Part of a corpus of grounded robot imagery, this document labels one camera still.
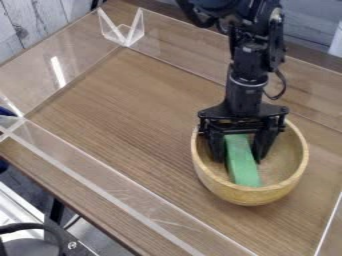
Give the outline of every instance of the wooden tabletop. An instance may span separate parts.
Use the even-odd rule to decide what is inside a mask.
[[[118,6],[133,13],[129,4]],[[109,15],[116,7],[106,3]],[[308,141],[309,163],[295,191],[267,206],[245,208],[217,199],[192,168],[196,112],[221,100],[223,88],[129,49],[116,50],[28,119],[256,254],[312,255],[342,189],[342,74],[295,60],[284,69],[291,88],[281,103],[297,113],[288,118]],[[12,139],[0,144],[0,153],[133,252],[185,255]]]

